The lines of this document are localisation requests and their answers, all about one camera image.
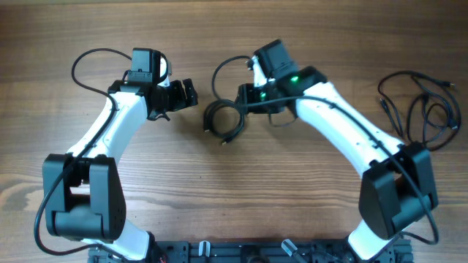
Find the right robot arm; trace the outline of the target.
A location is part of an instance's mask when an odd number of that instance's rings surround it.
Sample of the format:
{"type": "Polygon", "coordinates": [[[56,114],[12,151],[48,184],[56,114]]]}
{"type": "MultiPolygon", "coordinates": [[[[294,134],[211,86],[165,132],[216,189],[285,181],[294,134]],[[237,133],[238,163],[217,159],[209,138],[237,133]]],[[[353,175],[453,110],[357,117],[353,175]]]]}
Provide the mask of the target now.
{"type": "Polygon", "coordinates": [[[240,88],[239,102],[253,113],[293,115],[320,132],[351,163],[361,179],[361,222],[346,241],[364,262],[376,259],[407,227],[427,217],[438,196],[429,150],[386,134],[353,108],[327,77],[299,68],[279,39],[254,51],[248,68],[254,82],[240,88]]]}

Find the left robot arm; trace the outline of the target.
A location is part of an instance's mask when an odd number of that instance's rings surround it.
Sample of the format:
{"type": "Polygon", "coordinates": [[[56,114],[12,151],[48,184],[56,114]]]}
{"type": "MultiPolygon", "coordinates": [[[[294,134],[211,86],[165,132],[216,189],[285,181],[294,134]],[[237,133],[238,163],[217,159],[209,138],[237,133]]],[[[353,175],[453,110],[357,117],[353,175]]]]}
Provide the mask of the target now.
{"type": "Polygon", "coordinates": [[[50,154],[42,165],[44,197],[34,220],[37,247],[50,255],[104,251],[116,262],[168,262],[154,236],[127,220],[118,163],[135,132],[146,122],[197,105],[190,79],[170,80],[164,53],[134,48],[120,80],[103,92],[106,104],[85,136],[66,153],[50,154]],[[82,243],[67,251],[47,248],[50,235],[82,243]]]}

